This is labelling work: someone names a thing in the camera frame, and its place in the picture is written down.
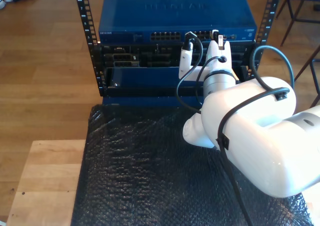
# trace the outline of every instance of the black bubble wrap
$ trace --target black bubble wrap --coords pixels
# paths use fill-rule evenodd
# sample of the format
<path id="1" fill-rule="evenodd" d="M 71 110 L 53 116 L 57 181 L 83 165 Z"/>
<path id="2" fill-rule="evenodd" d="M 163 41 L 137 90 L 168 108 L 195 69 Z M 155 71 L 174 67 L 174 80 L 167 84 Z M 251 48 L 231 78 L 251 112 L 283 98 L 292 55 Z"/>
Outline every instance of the black bubble wrap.
<path id="1" fill-rule="evenodd" d="M 92 108 L 72 226 L 245 226 L 220 152 L 186 143 L 182 108 Z M 235 167 L 255 226 L 309 226 L 302 194 L 270 197 Z"/>

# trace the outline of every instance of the table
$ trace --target table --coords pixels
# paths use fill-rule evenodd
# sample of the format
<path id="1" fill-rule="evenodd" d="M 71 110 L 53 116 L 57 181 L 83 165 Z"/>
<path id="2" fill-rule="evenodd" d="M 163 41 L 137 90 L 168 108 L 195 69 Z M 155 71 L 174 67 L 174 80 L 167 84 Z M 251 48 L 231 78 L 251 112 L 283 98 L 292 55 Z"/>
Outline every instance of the table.
<path id="1" fill-rule="evenodd" d="M 69 226 L 85 140 L 32 143 L 7 226 Z M 320 225 L 320 183 L 303 192 L 314 225 Z"/>

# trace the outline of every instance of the robotic arm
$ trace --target robotic arm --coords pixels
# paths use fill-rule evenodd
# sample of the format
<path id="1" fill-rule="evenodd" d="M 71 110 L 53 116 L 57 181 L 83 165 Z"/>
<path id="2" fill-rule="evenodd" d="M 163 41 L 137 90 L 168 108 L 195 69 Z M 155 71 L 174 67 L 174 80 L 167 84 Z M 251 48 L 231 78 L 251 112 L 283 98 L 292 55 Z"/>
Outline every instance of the robotic arm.
<path id="1" fill-rule="evenodd" d="M 224 56 L 226 62 L 213 60 L 203 70 L 201 114 L 195 113 L 186 121 L 183 137 L 192 145 L 221 150 L 217 139 L 224 116 L 266 90 L 257 79 L 236 84 L 230 43 L 223 43 L 216 30 L 212 35 L 206 61 Z M 180 78 L 192 68 L 192 47 L 182 47 Z M 200 69 L 196 67 L 185 80 L 195 81 Z M 262 80 L 273 89 L 288 88 L 286 98 L 277 100 L 269 94 L 232 114 L 223 128 L 223 151 L 261 191 L 277 198 L 289 197 L 320 182 L 320 106 L 293 115 L 296 95 L 292 87 L 275 77 Z"/>

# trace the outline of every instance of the black cable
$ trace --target black cable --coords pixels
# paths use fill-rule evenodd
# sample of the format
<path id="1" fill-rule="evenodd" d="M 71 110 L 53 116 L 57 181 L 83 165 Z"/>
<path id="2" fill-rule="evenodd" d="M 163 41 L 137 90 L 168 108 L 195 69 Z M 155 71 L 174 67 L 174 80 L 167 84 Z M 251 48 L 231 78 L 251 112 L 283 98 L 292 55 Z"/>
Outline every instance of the black cable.
<path id="1" fill-rule="evenodd" d="M 269 45 L 261 45 L 259 47 L 257 47 L 252 53 L 251 53 L 251 57 L 250 57 L 250 69 L 253 72 L 253 75 L 255 76 L 255 79 L 259 82 L 259 84 L 266 90 L 272 90 L 271 87 L 269 87 L 262 79 L 261 77 L 258 75 L 258 72 L 256 70 L 256 64 L 255 64 L 255 58 L 256 58 L 256 54 L 260 51 L 260 50 L 272 50 L 274 52 L 276 52 L 285 62 L 288 70 L 289 70 L 289 74 L 290 74 L 290 82 L 291 82 L 291 88 L 295 89 L 295 77 L 294 77 L 294 71 L 292 69 L 292 66 L 288 60 L 288 58 L 284 55 L 283 52 L 281 52 L 279 49 L 277 49 L 276 47 L 272 47 Z"/>
<path id="2" fill-rule="evenodd" d="M 196 69 L 196 67 L 201 62 L 201 59 L 204 54 L 204 46 L 202 45 L 202 42 L 200 41 L 200 39 L 197 37 L 194 37 L 193 39 L 195 40 L 196 44 L 199 46 L 199 57 L 198 57 L 197 61 L 195 62 L 194 66 L 188 72 L 186 72 L 186 74 L 180 79 L 180 81 L 175 89 L 175 97 L 180 102 L 180 104 L 182 104 L 187 109 L 189 109 L 195 113 L 201 114 L 201 111 L 199 109 L 196 109 L 196 108 L 191 107 L 190 105 L 186 104 L 185 102 L 183 102 L 183 100 L 179 96 L 179 87 L 180 87 L 181 83 Z"/>
<path id="3" fill-rule="evenodd" d="M 277 93 L 288 93 L 290 90 L 289 88 L 287 87 L 280 87 L 280 88 L 275 88 L 275 89 L 271 89 L 269 91 L 264 91 L 258 95 L 255 95 L 245 101 L 243 101 L 242 103 L 238 104 L 237 106 L 235 106 L 234 108 L 232 108 L 221 120 L 220 124 L 219 124 L 219 127 L 218 127 L 218 139 L 217 139 L 217 142 L 219 144 L 219 148 L 220 148 L 220 151 L 221 151 L 221 155 L 222 155 L 222 158 L 223 158 L 223 161 L 224 161 L 224 169 L 226 171 L 226 174 L 231 182 L 231 185 L 232 185 L 232 188 L 233 188 L 233 191 L 234 191 L 234 194 L 235 194 L 235 197 L 239 203 L 239 206 L 241 208 L 241 211 L 244 215 L 244 218 L 247 222 L 247 224 L 249 226 L 253 226 L 253 223 L 250 219 L 250 216 L 246 210 L 246 207 L 245 207 L 245 204 L 241 198 L 241 194 L 240 194 L 240 190 L 238 188 L 238 185 L 237 185 L 237 182 L 236 182 L 236 179 L 235 179 L 235 176 L 232 172 L 232 168 L 231 168 L 231 165 L 230 165 L 230 162 L 229 162 L 229 159 L 228 159 L 228 156 L 227 156 L 227 153 L 226 153 L 226 145 L 224 144 L 224 142 L 222 141 L 222 139 L 225 137 L 224 134 L 223 134 L 223 130 L 224 130 L 224 127 L 228 121 L 228 119 L 234 114 L 236 113 L 238 110 L 240 110 L 241 108 L 243 108 L 244 106 L 247 106 L 248 104 L 251 104 L 252 102 L 256 101 L 256 100 L 259 100 L 263 97 L 266 97 L 266 96 L 269 96 L 269 95 L 274 95 L 274 94 L 277 94 Z"/>
<path id="4" fill-rule="evenodd" d="M 200 80 L 202 72 L 205 70 L 205 67 L 213 60 L 221 60 L 223 63 L 227 62 L 227 58 L 225 56 L 221 56 L 221 57 L 215 56 L 215 57 L 208 59 L 208 61 L 205 62 L 204 65 L 202 66 L 202 68 L 200 69 L 198 76 L 196 77 L 196 80 L 195 80 L 195 98 L 198 101 L 198 103 L 201 105 L 202 105 L 202 102 L 200 102 L 199 96 L 198 96 L 199 80 Z"/>
<path id="5" fill-rule="evenodd" d="M 262 92 L 258 95 L 255 95 L 247 100 L 245 100 L 244 102 L 240 103 L 239 105 L 237 105 L 236 107 L 232 108 L 221 120 L 219 127 L 218 127 L 218 133 L 217 133 L 217 142 L 219 144 L 219 148 L 221 151 L 221 155 L 224 161 L 224 168 L 226 171 L 226 174 L 228 175 L 228 178 L 232 184 L 234 193 L 235 193 L 235 197 L 239 203 L 239 206 L 241 208 L 241 211 L 244 215 L 244 218 L 247 222 L 247 224 L 249 226 L 252 226 L 253 223 L 250 219 L 250 216 L 246 210 L 245 204 L 241 198 L 241 194 L 240 194 L 240 190 L 238 188 L 235 176 L 232 172 L 232 168 L 226 153 L 226 148 L 229 147 L 228 142 L 226 143 L 224 140 L 226 139 L 226 136 L 223 134 L 223 130 L 224 127 L 228 121 L 228 119 L 235 114 L 238 110 L 240 110 L 241 108 L 243 108 L 244 106 L 247 106 L 248 104 L 251 104 L 252 102 L 259 100 L 263 97 L 269 96 L 269 95 L 274 95 L 277 98 L 277 95 L 282 93 L 282 94 L 287 94 L 290 92 L 289 88 L 286 87 L 280 87 L 280 88 L 271 88 L 270 86 L 268 86 L 262 79 L 261 77 L 258 75 L 256 67 L 255 67 L 255 58 L 256 58 L 256 54 L 257 52 L 259 52 L 260 50 L 264 50 L 264 49 L 269 49 L 269 50 L 273 50 L 274 52 L 278 53 L 281 58 L 284 60 L 288 70 L 289 70 L 289 74 L 290 74 L 290 82 L 291 82 L 291 87 L 292 89 L 294 89 L 295 87 L 295 80 L 294 80 L 294 73 L 293 73 L 293 69 L 291 67 L 291 64 L 289 62 L 289 60 L 287 59 L 287 57 L 277 48 L 269 46 L 269 45 L 261 45 L 259 47 L 257 47 L 251 54 L 251 58 L 250 58 L 250 69 L 252 70 L 252 73 L 254 74 L 256 80 L 259 82 L 259 84 L 266 90 L 265 92 Z"/>

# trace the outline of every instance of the black stool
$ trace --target black stool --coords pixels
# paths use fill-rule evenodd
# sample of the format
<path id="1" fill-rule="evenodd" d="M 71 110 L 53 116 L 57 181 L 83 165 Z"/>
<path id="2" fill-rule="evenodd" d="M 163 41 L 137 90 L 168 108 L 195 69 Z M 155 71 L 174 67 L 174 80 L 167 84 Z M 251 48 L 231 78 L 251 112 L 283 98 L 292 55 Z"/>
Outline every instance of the black stool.
<path id="1" fill-rule="evenodd" d="M 285 5 L 288 4 L 288 8 L 289 8 L 289 12 L 290 12 L 290 16 L 291 16 L 291 22 L 285 32 L 285 35 L 283 37 L 283 40 L 281 42 L 281 46 L 284 44 L 284 42 L 286 41 L 288 34 L 292 28 L 292 26 L 294 25 L 294 22 L 302 22 L 302 23 L 313 23 L 313 24 L 320 24 L 320 20 L 312 20 L 312 19 L 301 19 L 301 18 L 297 18 L 302 5 L 304 4 L 305 1 L 313 1 L 313 2 L 320 2 L 320 0 L 300 0 L 300 3 L 298 5 L 298 8 L 296 9 L 295 13 L 293 13 L 292 7 L 291 7 L 291 2 L 290 0 L 284 0 L 283 4 L 281 5 L 278 14 L 276 15 L 275 19 L 277 19 L 279 17 L 279 15 L 281 14 L 282 10 L 284 9 Z"/>
<path id="2" fill-rule="evenodd" d="M 316 59 L 315 58 L 319 52 L 320 52 L 320 45 L 313 52 L 313 54 L 309 57 L 309 59 L 305 62 L 304 66 L 300 69 L 300 71 L 298 72 L 298 74 L 294 78 L 294 81 L 296 81 L 300 77 L 300 75 L 306 70 L 308 65 L 310 65 L 310 69 L 311 69 L 311 73 L 312 73 L 312 77 L 313 77 L 315 90 L 316 90 L 316 93 L 318 94 L 316 96 L 315 100 L 313 101 L 313 103 L 311 104 L 310 108 L 316 106 L 316 104 L 320 100 L 320 88 L 319 88 L 319 83 L 318 83 L 318 79 L 317 79 L 317 75 L 316 75 L 316 71 L 315 71 L 315 67 L 314 67 L 314 63 L 315 62 L 320 62 L 320 59 Z"/>

